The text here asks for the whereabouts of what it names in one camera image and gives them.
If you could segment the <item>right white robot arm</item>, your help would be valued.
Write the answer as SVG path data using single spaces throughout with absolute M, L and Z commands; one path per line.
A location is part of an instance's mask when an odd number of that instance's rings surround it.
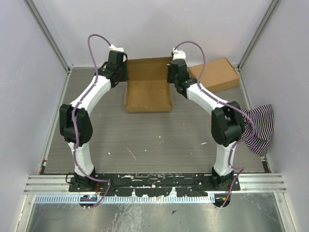
M 224 190 L 233 180 L 233 161 L 237 142 L 244 133 L 244 120 L 236 101 L 227 102 L 205 89 L 195 78 L 189 77 L 183 58 L 173 58 L 168 64 L 168 83 L 177 92 L 197 103 L 211 116 L 211 135 L 217 143 L 216 160 L 211 171 L 211 183 L 216 190 Z

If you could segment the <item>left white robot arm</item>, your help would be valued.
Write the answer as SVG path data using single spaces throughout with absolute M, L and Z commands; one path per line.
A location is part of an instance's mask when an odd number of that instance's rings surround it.
M 70 184 L 87 192 L 93 191 L 100 180 L 90 156 L 89 142 L 93 135 L 90 115 L 99 100 L 120 82 L 128 80 L 127 54 L 123 48 L 110 46 L 108 60 L 96 69 L 85 90 L 70 104 L 59 109 L 60 134 L 68 143 L 74 162 Z

